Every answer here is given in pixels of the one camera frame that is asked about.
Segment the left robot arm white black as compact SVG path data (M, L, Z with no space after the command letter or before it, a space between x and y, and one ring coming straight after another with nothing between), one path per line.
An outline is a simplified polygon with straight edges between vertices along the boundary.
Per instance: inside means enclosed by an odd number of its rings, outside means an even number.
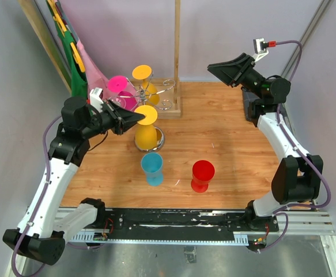
M106 224L104 202L92 198L82 200L63 219L55 219L64 193L90 149L89 140L109 130L121 135L145 116L109 101L97 109L85 98L72 96L65 100L61 118L55 138L44 146L46 167L36 194L18 226L3 235L14 255L47 265L60 259L66 244L84 227L98 229Z

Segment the red plastic wine glass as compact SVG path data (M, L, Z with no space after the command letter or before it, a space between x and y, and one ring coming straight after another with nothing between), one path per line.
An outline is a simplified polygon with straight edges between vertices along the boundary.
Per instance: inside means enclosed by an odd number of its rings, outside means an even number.
M192 167L191 187L197 193L206 192L215 175L214 166L207 160L199 160Z

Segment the clear wine glass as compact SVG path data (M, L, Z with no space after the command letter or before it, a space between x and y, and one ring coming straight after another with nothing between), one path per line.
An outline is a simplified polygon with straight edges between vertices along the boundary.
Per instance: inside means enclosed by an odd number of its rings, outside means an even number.
M121 98L119 96L113 96L108 98L108 100L110 102L113 102L114 104L118 105L121 108L125 108L126 107L126 101L124 98Z

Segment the yellow wine glass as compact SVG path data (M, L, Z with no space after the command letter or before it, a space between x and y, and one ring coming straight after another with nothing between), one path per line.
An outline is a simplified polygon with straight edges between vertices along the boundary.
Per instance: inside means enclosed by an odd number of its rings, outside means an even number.
M139 65L132 71L134 79L142 81L142 95L145 98L145 104L157 105L160 101L160 97L157 94L157 88L151 83L153 71L149 65Z
M157 132L153 124L157 121L158 113L154 107L148 105L139 106L135 112L145 116L138 121L135 144L144 151L153 149L157 146Z

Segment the pink plastic wine glass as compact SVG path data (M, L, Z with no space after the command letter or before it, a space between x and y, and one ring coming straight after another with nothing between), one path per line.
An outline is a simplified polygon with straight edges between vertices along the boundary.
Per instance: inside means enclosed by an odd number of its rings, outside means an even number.
M119 96L126 101L124 109L134 111L137 108L136 89L125 76L112 77L107 85L113 96Z

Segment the yellow wine glass back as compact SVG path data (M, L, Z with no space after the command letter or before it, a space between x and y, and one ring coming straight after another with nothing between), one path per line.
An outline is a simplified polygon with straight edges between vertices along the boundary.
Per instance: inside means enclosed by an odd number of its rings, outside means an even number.
M134 79L142 81L142 95L145 98L145 104L157 105L160 101L160 97L157 94L157 88L151 83L153 71L149 65L139 65L132 71Z

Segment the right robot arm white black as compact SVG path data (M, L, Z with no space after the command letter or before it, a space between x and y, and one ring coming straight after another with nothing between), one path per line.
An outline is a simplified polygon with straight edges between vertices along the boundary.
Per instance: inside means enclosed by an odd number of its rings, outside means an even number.
M241 85L256 95L257 99L248 105L248 117L265 135L279 160L270 191L250 201L240 218L248 229L257 231L275 213L303 207L318 197L323 160L302 147L285 125L280 106L286 102L290 81L279 75L263 77L254 66L255 58L242 53L231 61L212 63L207 69L225 85Z

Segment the blue plastic wine glass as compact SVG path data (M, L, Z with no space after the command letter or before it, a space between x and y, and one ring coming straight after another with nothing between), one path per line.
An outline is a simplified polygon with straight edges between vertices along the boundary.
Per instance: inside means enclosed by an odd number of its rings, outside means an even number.
M148 153L141 159L141 168L145 173L146 181L150 186L162 184L163 177L163 158L158 153Z

